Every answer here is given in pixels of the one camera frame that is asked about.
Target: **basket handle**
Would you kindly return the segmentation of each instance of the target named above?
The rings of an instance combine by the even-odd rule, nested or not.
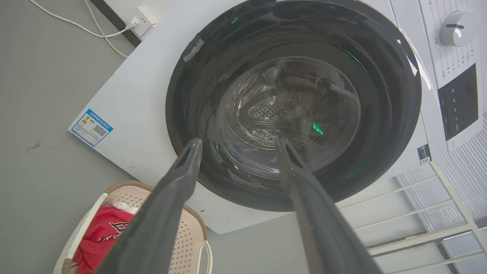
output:
[[[200,272],[200,263],[201,263],[201,253],[203,252],[203,247],[206,247],[208,251],[208,266],[206,267],[206,274],[211,274],[213,271],[213,254],[211,253],[211,247],[208,241],[203,241],[203,244],[200,246],[200,254],[198,257],[198,267],[196,268],[196,273]]]

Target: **qr code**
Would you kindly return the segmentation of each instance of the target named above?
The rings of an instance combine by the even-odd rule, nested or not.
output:
[[[426,157],[424,159],[421,160],[421,165],[424,165],[426,163],[429,163],[431,161],[431,158],[430,157]]]
[[[96,133],[100,134],[101,136],[105,135],[105,133],[107,132],[106,130],[104,130],[102,127],[100,127],[100,125],[96,125],[93,129]]]

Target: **power cord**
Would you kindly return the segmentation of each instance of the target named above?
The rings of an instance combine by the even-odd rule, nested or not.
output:
[[[91,13],[91,15],[92,15],[92,18],[93,18],[93,20],[94,20],[94,22],[95,22],[95,24],[96,24],[96,26],[97,26],[98,30],[101,32],[101,34],[102,34],[102,35],[96,34],[96,33],[94,33],[94,32],[92,32],[92,31],[90,31],[89,29],[87,29],[87,28],[83,27],[82,25],[80,25],[80,24],[78,24],[78,23],[76,23],[76,22],[73,22],[73,21],[71,21],[71,20],[69,20],[69,19],[66,19],[66,18],[64,18],[64,17],[58,16],[58,15],[56,15],[56,14],[54,14],[54,13],[52,13],[52,12],[48,11],[47,9],[45,9],[43,6],[39,5],[39,4],[38,4],[37,2],[35,2],[34,0],[29,0],[29,1],[30,1],[32,4],[34,4],[36,7],[38,7],[39,9],[41,9],[42,11],[44,11],[45,13],[49,14],[50,16],[52,16],[52,17],[54,17],[54,18],[57,18],[57,19],[59,19],[59,20],[63,20],[63,21],[65,21],[65,22],[68,22],[68,23],[70,23],[70,24],[73,24],[73,25],[75,25],[75,26],[79,27],[80,29],[82,29],[82,30],[86,31],[87,33],[89,33],[89,34],[91,34],[91,35],[93,35],[93,36],[96,36],[96,37],[98,37],[98,38],[104,38],[104,39],[107,41],[108,45],[110,45],[110,47],[111,47],[111,48],[112,48],[112,49],[113,49],[113,50],[114,50],[116,53],[118,53],[120,56],[123,56],[123,57],[127,58],[127,56],[126,56],[125,54],[121,53],[119,50],[117,50],[117,49],[116,49],[116,48],[115,48],[115,47],[112,45],[112,43],[110,43],[110,41],[108,40],[108,38],[110,38],[110,37],[114,37],[114,36],[117,36],[117,35],[120,35],[120,34],[122,34],[122,33],[126,32],[126,31],[128,31],[128,30],[130,29],[130,27],[129,27],[129,26],[125,26],[125,28],[124,28],[123,30],[121,30],[121,31],[119,31],[119,32],[117,32],[117,33],[110,34],[110,35],[105,35],[105,34],[103,33],[103,31],[101,30],[100,25],[98,25],[98,22],[96,21],[96,18],[94,17],[93,11],[92,11],[92,9],[91,9],[90,5],[88,4],[88,1],[87,1],[87,0],[85,0],[85,3],[86,3],[86,5],[88,6],[88,9],[90,10],[90,13]],[[138,25],[138,22],[131,22],[131,25],[132,25],[132,27],[136,27],[136,26]]]
[[[98,25],[98,22],[96,21],[96,18],[94,17],[94,14],[93,14],[93,11],[91,10],[91,7],[90,7],[90,4],[88,3],[88,0],[85,0],[85,3],[86,5],[88,6],[88,9],[90,10],[90,13],[92,14],[92,17],[93,17],[93,20],[96,24],[96,27],[98,28],[98,30],[101,32],[101,35],[103,35],[103,38],[105,38],[105,40],[107,41],[108,45],[110,45],[110,47],[112,47],[112,49],[114,51],[116,51],[118,54],[120,54],[120,56],[123,56],[124,58],[127,58],[127,55],[121,53],[119,50],[117,50],[113,45],[112,43],[110,43],[110,41],[108,41],[108,38],[107,36],[103,33],[103,31],[101,30],[100,28],[100,25]]]

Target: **white cable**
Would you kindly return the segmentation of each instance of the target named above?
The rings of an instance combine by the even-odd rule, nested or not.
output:
[[[88,6],[88,9],[90,10],[90,13],[92,14],[92,17],[93,17],[93,20],[94,20],[94,22],[95,22],[95,24],[96,24],[96,27],[97,27],[97,28],[98,28],[98,30],[101,32],[101,34],[103,35],[103,38],[105,38],[105,40],[107,41],[108,45],[110,45],[110,47],[112,47],[112,49],[113,49],[114,51],[116,51],[118,54],[120,54],[121,56],[123,56],[123,57],[127,58],[127,55],[125,55],[125,54],[121,53],[120,51],[118,51],[118,50],[117,50],[117,49],[116,49],[116,48],[115,48],[115,47],[112,45],[112,43],[110,43],[110,41],[108,41],[107,36],[106,36],[106,35],[103,33],[103,31],[102,31],[102,30],[101,30],[101,28],[100,28],[100,25],[98,25],[98,22],[96,21],[96,18],[94,17],[94,14],[93,14],[93,11],[91,10],[90,4],[88,4],[88,0],[85,0],[85,3],[86,3],[86,5]]]
[[[41,5],[39,5],[39,4],[38,4],[37,2],[35,2],[34,0],[29,0],[29,1],[30,1],[32,4],[36,5],[36,6],[37,6],[39,9],[43,10],[45,13],[49,14],[50,16],[55,17],[55,18],[57,18],[57,19],[59,19],[59,20],[63,20],[63,21],[65,21],[65,22],[68,22],[68,23],[70,23],[70,24],[73,24],[73,25],[75,25],[75,26],[79,27],[80,29],[82,29],[82,30],[86,31],[87,33],[89,33],[89,34],[91,34],[91,35],[94,35],[94,36],[96,36],[96,37],[99,37],[99,38],[105,38],[105,37],[109,38],[109,37],[117,36],[117,35],[119,35],[119,34],[122,34],[122,33],[126,32],[127,30],[129,30],[129,27],[128,27],[128,26],[126,26],[126,27],[125,27],[123,30],[121,30],[121,31],[119,31],[119,32],[117,32],[117,33],[110,34],[110,35],[106,35],[106,36],[102,36],[102,35],[99,35],[99,34],[96,34],[96,33],[92,32],[92,31],[90,31],[89,29],[87,29],[87,28],[83,27],[82,25],[80,25],[80,24],[78,24],[78,23],[76,23],[76,22],[73,22],[73,21],[71,21],[71,20],[69,20],[69,19],[66,19],[66,18],[64,18],[64,17],[58,16],[58,15],[56,15],[56,14],[54,14],[54,13],[52,13],[52,12],[50,12],[50,11],[46,10],[44,7],[42,7]]]

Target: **red clothing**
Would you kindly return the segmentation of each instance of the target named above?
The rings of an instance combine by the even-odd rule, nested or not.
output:
[[[101,206],[73,257],[79,263],[76,273],[93,273],[132,218],[132,214],[120,209]]]

